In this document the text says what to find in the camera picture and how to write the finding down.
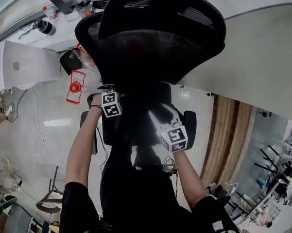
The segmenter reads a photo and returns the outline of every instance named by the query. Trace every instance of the black sleeve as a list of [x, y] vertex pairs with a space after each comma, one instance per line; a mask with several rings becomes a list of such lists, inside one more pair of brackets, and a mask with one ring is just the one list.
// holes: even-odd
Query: black sleeve
[[59, 232], [84, 233], [98, 227], [99, 217], [87, 188], [78, 182], [66, 184]]
[[192, 213], [194, 218], [203, 224], [204, 232], [239, 232], [225, 208], [213, 197], [206, 197], [197, 202]]

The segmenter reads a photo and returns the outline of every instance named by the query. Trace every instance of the mesh backrest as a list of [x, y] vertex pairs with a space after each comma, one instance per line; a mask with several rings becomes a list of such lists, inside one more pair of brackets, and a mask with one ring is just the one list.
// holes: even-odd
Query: mesh backrest
[[223, 50], [225, 24], [205, 0], [109, 0], [75, 32], [103, 83], [176, 84]]

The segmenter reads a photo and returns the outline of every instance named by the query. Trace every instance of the person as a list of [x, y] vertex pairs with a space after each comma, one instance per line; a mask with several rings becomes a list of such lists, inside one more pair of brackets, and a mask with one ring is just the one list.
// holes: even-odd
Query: person
[[[101, 95], [93, 97], [92, 105], [101, 105]], [[204, 185], [184, 151], [175, 152], [174, 160], [191, 212], [178, 204], [170, 176], [162, 171], [153, 149], [138, 146], [132, 164], [132, 146], [124, 137], [117, 138], [103, 169], [100, 187], [103, 217], [99, 218], [87, 186], [94, 134], [102, 113], [101, 108], [90, 107], [72, 144], [60, 233], [239, 232], [225, 209], [213, 197], [206, 196]]]
[[7, 110], [5, 110], [3, 96], [0, 95], [0, 124], [5, 120], [11, 118], [14, 113], [14, 105], [11, 103]]

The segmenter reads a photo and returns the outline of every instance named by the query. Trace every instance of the white cube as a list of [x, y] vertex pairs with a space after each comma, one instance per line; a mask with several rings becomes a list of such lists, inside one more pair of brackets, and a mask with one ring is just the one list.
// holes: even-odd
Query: white cube
[[121, 107], [116, 92], [102, 93], [102, 108], [106, 117], [121, 115]]
[[185, 126], [171, 128], [161, 133], [161, 143], [169, 152], [184, 150], [188, 144], [188, 136]]

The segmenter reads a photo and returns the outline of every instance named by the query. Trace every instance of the shoe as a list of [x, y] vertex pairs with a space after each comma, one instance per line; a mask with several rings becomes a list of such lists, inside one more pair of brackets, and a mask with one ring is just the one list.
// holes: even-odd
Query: shoe
[[5, 112], [4, 99], [2, 95], [0, 95], [0, 110], [1, 110], [1, 113]]
[[6, 119], [9, 119], [13, 116], [14, 113], [14, 105], [11, 103], [8, 107], [8, 109], [5, 111], [5, 117]]

